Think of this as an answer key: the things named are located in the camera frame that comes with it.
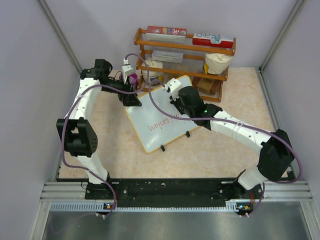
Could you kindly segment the yellow framed whiteboard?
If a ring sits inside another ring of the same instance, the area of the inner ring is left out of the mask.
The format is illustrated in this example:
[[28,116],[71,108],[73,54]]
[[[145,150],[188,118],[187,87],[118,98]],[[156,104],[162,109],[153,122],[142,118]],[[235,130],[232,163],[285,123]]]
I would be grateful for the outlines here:
[[[178,80],[184,87],[192,85],[187,75],[179,77]],[[180,114],[174,105],[170,104],[169,93],[161,86],[153,89],[151,95],[157,106],[166,113],[179,118],[188,117]],[[162,114],[155,108],[148,93],[139,96],[138,99],[142,106],[125,107],[125,112],[144,151],[148,154],[179,137],[186,136],[187,132],[190,133],[198,127],[193,121],[178,120]]]

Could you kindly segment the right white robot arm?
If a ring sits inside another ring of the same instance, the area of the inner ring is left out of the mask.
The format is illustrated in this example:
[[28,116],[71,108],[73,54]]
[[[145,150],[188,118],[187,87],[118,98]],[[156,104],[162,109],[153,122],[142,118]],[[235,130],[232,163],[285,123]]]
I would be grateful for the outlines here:
[[285,131],[278,129],[269,132],[247,125],[221,107],[204,103],[192,86],[170,85],[166,91],[169,93],[170,103],[180,114],[187,115],[198,126],[233,138],[259,155],[258,164],[240,173],[233,185],[233,192],[237,197],[245,198],[253,187],[265,181],[278,182],[294,160]]

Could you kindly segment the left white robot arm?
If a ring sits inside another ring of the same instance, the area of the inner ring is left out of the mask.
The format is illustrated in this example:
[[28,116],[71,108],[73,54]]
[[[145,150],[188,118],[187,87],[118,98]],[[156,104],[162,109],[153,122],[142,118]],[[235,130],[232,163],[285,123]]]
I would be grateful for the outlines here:
[[109,198],[114,187],[106,180],[108,171],[102,166],[97,154],[98,137],[90,124],[97,96],[100,92],[114,93],[125,107],[141,107],[138,99],[138,77],[127,58],[119,79],[110,76],[113,66],[104,59],[96,59],[94,67],[80,73],[79,88],[73,105],[65,118],[56,122],[56,128],[63,144],[63,152],[70,153],[79,162],[79,169],[87,172],[88,180],[96,184],[96,192],[102,198]]

